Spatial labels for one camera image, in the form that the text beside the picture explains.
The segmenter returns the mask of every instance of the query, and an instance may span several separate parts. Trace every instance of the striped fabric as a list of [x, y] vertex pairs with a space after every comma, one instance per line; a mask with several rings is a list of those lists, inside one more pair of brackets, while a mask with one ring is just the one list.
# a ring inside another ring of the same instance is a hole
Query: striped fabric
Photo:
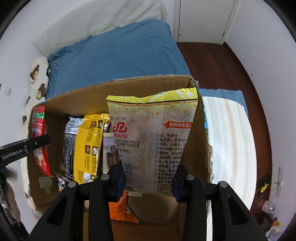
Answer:
[[[251, 208], [256, 189], [257, 162], [252, 129], [237, 102], [203, 97], [208, 141], [213, 148], [212, 183], [226, 181]], [[212, 214], [207, 218], [207, 241], [212, 240]]]

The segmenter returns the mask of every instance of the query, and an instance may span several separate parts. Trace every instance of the blue cloth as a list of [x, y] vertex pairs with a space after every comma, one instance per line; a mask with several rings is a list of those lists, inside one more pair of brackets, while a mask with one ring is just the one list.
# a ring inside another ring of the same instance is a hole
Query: blue cloth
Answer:
[[244, 107], [248, 115], [248, 109], [242, 91], [199, 89], [199, 92], [202, 97], [218, 97], [235, 101]]
[[115, 79], [190, 75], [165, 22], [148, 19], [90, 36], [48, 57], [47, 98]]

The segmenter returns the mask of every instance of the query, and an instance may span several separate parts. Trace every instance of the dark red wood floor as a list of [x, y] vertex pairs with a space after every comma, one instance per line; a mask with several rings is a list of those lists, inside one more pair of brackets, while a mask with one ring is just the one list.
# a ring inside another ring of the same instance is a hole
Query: dark red wood floor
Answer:
[[[256, 147], [258, 190], [258, 181], [266, 174], [271, 177], [271, 144], [265, 114], [250, 77], [226, 44], [178, 43], [178, 47], [201, 88], [243, 92]], [[251, 207], [253, 215], [259, 211], [260, 200], [268, 199], [269, 193], [270, 186], [261, 196], [255, 194]]]

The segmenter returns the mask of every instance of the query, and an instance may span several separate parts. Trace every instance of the round silver bolt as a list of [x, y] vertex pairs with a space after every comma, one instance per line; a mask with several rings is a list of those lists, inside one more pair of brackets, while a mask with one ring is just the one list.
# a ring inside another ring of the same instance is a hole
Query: round silver bolt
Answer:
[[108, 175], [108, 174], [103, 174], [102, 176], [101, 176], [101, 179], [102, 180], [108, 180], [110, 178], [110, 176]]
[[69, 182], [68, 187], [73, 188], [76, 186], [76, 182]]
[[194, 176], [191, 175], [191, 174], [188, 174], [188, 175], [186, 176], [186, 179], [187, 179], [187, 180], [194, 180]]
[[219, 182], [219, 184], [220, 184], [220, 186], [223, 187], [223, 188], [225, 188], [225, 187], [228, 186], [227, 182], [224, 182], [224, 181]]

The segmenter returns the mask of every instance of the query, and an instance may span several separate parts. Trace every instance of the red logo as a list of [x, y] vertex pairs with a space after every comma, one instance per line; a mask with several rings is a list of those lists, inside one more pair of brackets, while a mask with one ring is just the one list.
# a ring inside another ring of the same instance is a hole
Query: red logo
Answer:
[[125, 126], [124, 122], [118, 122], [117, 126], [113, 126], [113, 132], [119, 132], [119, 133], [126, 133], [128, 131], [127, 126]]
[[192, 122], [175, 122], [175, 121], [168, 121], [167, 123], [163, 124], [165, 128], [182, 128], [182, 129], [190, 129]]

